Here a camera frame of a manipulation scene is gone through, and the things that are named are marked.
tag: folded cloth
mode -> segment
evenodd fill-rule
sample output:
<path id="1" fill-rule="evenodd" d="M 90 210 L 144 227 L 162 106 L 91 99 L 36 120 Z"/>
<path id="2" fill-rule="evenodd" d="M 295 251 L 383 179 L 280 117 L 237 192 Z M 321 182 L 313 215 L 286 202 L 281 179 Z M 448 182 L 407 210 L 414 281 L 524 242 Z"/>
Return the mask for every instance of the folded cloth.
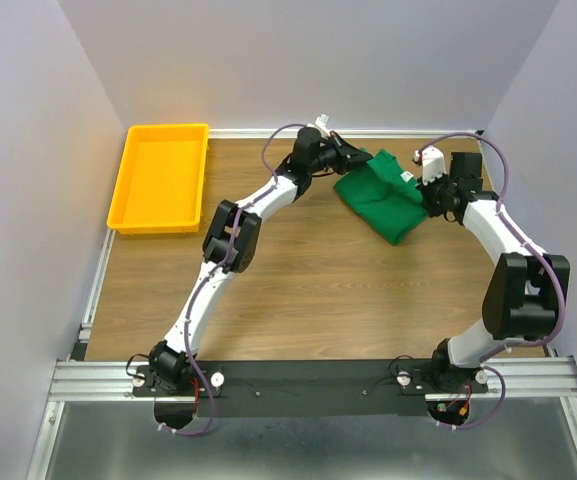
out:
<path id="1" fill-rule="evenodd" d="M 423 222 L 427 213 L 412 173 L 385 150 L 335 184 L 341 199 L 392 245 Z"/>

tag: white wall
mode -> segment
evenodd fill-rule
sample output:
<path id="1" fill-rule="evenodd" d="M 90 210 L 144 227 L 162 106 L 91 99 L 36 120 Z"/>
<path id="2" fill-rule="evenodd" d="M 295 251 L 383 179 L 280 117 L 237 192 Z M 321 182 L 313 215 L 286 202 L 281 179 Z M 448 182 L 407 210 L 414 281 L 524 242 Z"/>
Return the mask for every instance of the white wall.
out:
<path id="1" fill-rule="evenodd" d="M 124 125 L 485 127 L 557 0 L 60 0 Z"/>
<path id="2" fill-rule="evenodd" d="M 487 129 L 509 157 L 508 206 L 526 232 L 571 262 L 567 326 L 577 359 L 577 0 L 561 0 Z M 489 172 L 501 171 L 486 152 Z"/>
<path id="3" fill-rule="evenodd" d="M 0 2 L 0 480 L 75 340 L 123 134 L 59 5 Z"/>

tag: wooden tabletop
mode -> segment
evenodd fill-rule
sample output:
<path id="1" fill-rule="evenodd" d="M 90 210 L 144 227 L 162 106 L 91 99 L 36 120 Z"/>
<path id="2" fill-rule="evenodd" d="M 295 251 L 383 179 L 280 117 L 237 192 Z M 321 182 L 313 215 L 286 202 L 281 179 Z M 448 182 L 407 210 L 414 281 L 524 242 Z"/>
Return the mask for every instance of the wooden tabletop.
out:
<path id="1" fill-rule="evenodd" d="M 415 175 L 420 139 L 354 140 L 384 148 Z M 117 234 L 86 360 L 148 353 L 172 326 L 197 279 L 201 244 L 218 203 L 238 200 L 268 179 L 262 140 L 211 140 L 201 230 Z M 278 164 L 292 140 L 277 140 Z M 478 151 L 470 140 L 440 148 Z M 493 264 L 463 227 L 428 219 L 391 246 L 333 191 L 337 176 L 315 179 L 293 205 L 264 223 L 255 258 L 225 293 L 199 356 L 221 360 L 362 359 L 429 356 L 481 312 Z"/>

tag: white tag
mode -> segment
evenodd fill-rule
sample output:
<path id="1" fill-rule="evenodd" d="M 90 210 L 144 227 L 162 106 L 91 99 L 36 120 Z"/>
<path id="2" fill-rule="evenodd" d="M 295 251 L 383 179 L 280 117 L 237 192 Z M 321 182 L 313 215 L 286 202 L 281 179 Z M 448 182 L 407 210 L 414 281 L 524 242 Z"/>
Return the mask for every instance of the white tag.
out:
<path id="1" fill-rule="evenodd" d="M 404 182 L 408 183 L 410 180 L 415 178 L 415 176 L 410 172 L 403 172 L 401 174 L 401 178 L 403 179 Z"/>

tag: yellow bin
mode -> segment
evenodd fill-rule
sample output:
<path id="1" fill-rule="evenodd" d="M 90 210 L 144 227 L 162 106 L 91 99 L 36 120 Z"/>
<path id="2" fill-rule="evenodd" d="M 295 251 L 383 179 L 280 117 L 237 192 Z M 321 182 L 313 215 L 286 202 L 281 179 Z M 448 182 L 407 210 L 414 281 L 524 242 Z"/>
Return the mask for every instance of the yellow bin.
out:
<path id="1" fill-rule="evenodd" d="M 124 234 L 199 230 L 208 125 L 135 125 L 128 130 L 108 213 Z"/>

